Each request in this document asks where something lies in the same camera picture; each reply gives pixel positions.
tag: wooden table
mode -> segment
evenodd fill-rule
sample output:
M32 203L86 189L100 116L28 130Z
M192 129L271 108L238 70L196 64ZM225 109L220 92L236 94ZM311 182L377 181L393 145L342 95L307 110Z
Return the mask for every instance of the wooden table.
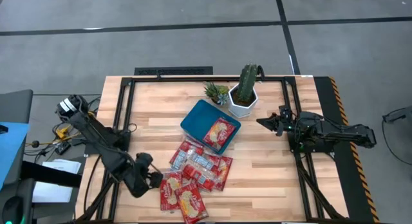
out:
M113 125L121 78L106 77L97 116L105 126ZM296 82L302 110L322 114L314 79L297 76ZM235 82L218 84L233 86ZM210 102L203 93L203 86L201 82L137 83L130 122L138 128L132 133L130 155L146 152L152 155L155 166L170 168L169 160L183 140L180 122L199 99ZM257 82L255 89L259 101L249 117L239 120L241 129L223 154L234 159L225 189L223 192L201 193L210 216L204 221L305 220L295 160L289 151L286 135L277 137L256 122L257 118L279 112L278 107L284 104L281 83ZM127 95L126 90L122 118ZM291 104L294 104L291 88L289 95ZM230 114L227 106L220 109ZM312 156L320 190L339 213L348 216L335 162L323 153ZM77 216L83 213L85 190L96 159L97 156L90 156L86 160L76 203ZM91 181L87 207L100 190L103 174L104 167L99 163ZM316 217L310 189L308 194L312 216ZM108 216L110 198L111 192L105 202L104 218ZM158 189L148 191L141 198L134 198L121 183L115 221L181 222L183 219L179 210L160 210Z

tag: gray floor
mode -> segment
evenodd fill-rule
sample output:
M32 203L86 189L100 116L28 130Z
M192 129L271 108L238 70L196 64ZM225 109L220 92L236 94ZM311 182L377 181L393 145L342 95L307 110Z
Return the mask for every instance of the gray floor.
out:
M288 20L412 15L412 0L283 4ZM278 20L275 0L3 0L0 5L0 31ZM290 32L301 73L335 77L350 123L375 130L377 146L359 148L359 154L380 220L410 223L411 167L390 155L380 121L412 105L412 22L303 25ZM106 75L131 75L134 67L214 66L215 74L233 74L250 61L267 73L292 73L280 26L0 37L0 92L101 93ZM54 109L63 98L33 98L28 141L52 138ZM390 146L412 162L410 130L403 121L386 126ZM63 157L82 154L82 147L73 147ZM56 220L62 221L41 223Z

